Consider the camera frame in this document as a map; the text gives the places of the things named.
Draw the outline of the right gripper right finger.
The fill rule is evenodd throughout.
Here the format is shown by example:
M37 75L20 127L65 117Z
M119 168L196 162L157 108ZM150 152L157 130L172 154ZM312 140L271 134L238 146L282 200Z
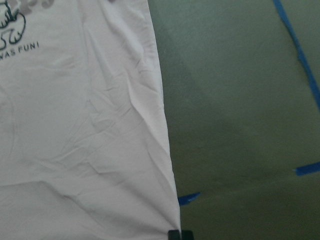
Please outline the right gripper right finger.
M194 240L194 234L192 230L182 230L181 231L182 240Z

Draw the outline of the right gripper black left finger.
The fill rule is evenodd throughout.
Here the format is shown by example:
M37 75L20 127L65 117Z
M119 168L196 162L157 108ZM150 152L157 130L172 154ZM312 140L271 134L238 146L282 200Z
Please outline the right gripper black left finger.
M169 230L167 232L168 240L180 240L180 231L176 230Z

